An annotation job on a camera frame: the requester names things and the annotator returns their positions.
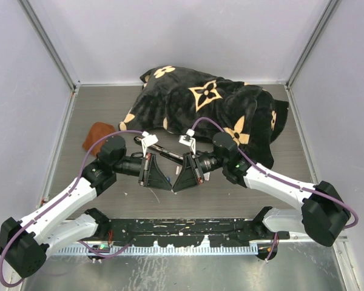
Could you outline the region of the red white staples box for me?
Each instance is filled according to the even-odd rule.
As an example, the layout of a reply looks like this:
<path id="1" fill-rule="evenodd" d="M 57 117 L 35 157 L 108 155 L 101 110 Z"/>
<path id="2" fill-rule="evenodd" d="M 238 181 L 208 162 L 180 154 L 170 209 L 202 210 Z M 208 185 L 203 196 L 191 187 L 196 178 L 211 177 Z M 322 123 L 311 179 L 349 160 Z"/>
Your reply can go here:
<path id="1" fill-rule="evenodd" d="M 180 174 L 180 172 L 181 172 L 181 166 L 177 166 L 176 171 L 175 171 L 175 174 L 176 174 L 176 175 L 179 175 L 179 174 Z M 205 173 L 205 174 L 204 174 L 204 180 L 205 180 L 205 181 L 209 181 L 209 180 L 210 180 L 210 175 L 211 175 L 211 173 L 210 173 L 210 172 Z"/>

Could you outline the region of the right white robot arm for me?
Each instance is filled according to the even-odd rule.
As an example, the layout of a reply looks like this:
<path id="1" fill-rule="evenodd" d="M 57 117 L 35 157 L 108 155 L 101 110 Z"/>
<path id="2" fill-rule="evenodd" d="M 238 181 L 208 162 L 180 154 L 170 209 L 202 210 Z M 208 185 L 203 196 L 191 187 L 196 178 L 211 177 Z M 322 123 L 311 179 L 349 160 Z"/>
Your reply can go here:
<path id="1" fill-rule="evenodd" d="M 179 137 L 179 142 L 190 148 L 183 156 L 180 174 L 172 186 L 180 192 L 201 185 L 205 173 L 222 170 L 231 183 L 246 189 L 258 190 L 290 205 L 279 210 L 265 207 L 256 217 L 254 232 L 259 238 L 273 233 L 305 233 L 316 243 L 331 247 L 351 217 L 333 185 L 322 181 L 301 182 L 278 174 L 251 161 L 225 132 L 213 137 L 213 151 L 197 154 L 193 130 Z"/>

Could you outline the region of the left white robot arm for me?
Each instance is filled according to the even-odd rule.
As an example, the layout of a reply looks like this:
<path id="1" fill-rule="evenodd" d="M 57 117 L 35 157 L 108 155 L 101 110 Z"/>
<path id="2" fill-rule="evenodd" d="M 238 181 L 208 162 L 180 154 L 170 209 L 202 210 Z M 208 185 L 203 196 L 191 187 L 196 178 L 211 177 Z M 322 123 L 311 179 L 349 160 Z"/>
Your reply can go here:
<path id="1" fill-rule="evenodd" d="M 109 234 L 109 219 L 97 209 L 86 211 L 73 222 L 65 223 L 74 211 L 99 197 L 116 182 L 117 174 L 138 177 L 144 187 L 170 190 L 170 182 L 157 165 L 156 156 L 147 149 L 158 142 L 154 134 L 142 133 L 140 156 L 126 155 L 121 131 L 111 133 L 95 144 L 101 147 L 95 160 L 83 162 L 78 176 L 61 193 L 20 220 L 6 219 L 0 228 L 0 281 L 7 263 L 21 279 L 36 273 L 52 254 L 75 241 L 93 237 L 102 240 Z"/>

